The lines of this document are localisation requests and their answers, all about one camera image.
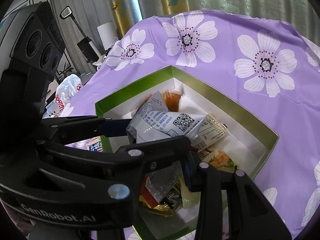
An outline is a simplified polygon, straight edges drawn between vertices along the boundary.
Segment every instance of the white snack wrapper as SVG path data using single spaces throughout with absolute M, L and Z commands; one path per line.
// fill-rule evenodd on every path
M 191 141 L 199 132 L 205 115 L 169 112 L 160 92 L 156 92 L 140 108 L 127 127 L 137 143 L 186 135 Z M 170 167 L 151 172 L 146 188 L 159 203 L 182 175 L 180 161 Z
M 224 138 L 227 135 L 227 131 L 227 128 L 215 119 L 213 115 L 208 114 L 191 146 L 196 148 L 199 153 Z

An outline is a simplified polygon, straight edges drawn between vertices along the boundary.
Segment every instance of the open cardboard box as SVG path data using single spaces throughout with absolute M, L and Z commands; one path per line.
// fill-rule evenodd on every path
M 213 114 L 225 124 L 229 135 L 215 146 L 253 179 L 270 156 L 278 135 L 238 103 L 178 68 L 169 66 L 121 88 L 96 103 L 96 114 L 112 119 L 132 118 L 148 95 L 181 86 L 184 95 L 179 111 Z M 129 144 L 127 136 L 102 136 L 101 142 L 105 152 L 116 152 L 120 146 Z M 226 207 L 226 194 L 222 194 Z M 196 228 L 198 210 L 199 205 L 179 208 L 173 217 L 163 217 L 141 209 L 134 228 L 143 240 L 174 240 Z

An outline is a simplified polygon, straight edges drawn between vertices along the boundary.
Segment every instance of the camera lens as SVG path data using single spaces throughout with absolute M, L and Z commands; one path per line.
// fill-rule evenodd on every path
M 40 66 L 41 68 L 45 68 L 46 65 L 49 63 L 53 51 L 53 45 L 49 43 L 45 46 L 44 50 L 42 51 L 41 59 L 40 59 Z
M 37 30 L 30 36 L 27 43 L 27 56 L 33 57 L 39 49 L 41 43 L 41 31 Z
M 53 71 L 56 67 L 58 67 L 58 65 L 59 65 L 59 56 L 57 55 L 57 56 L 55 56 L 55 58 L 53 59 L 53 62 L 52 62 L 52 66 L 51 66 L 52 71 Z

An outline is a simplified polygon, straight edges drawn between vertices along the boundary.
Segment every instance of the white plastic bag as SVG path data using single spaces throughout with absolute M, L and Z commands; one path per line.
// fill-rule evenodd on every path
M 57 87 L 55 100 L 59 105 L 60 110 L 63 110 L 70 99 L 81 89 L 81 79 L 71 74 L 67 76 L 62 83 Z

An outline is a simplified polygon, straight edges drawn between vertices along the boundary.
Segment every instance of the white lamp shade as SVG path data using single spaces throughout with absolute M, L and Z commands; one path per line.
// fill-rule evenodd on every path
M 118 40 L 116 27 L 113 21 L 100 25 L 97 29 L 105 50 L 113 46 Z

